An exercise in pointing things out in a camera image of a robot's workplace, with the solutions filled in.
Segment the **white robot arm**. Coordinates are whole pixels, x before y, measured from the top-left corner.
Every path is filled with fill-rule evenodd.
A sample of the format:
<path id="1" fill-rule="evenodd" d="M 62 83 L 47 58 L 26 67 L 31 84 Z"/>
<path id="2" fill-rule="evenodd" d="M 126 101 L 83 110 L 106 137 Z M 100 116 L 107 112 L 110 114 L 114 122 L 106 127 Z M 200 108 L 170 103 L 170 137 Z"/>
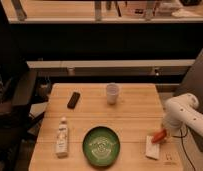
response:
<path id="1" fill-rule="evenodd" d="M 163 128 L 171 135 L 186 124 L 203 137 L 203 114 L 197 111 L 199 101 L 194 94 L 185 93 L 165 101 Z"/>

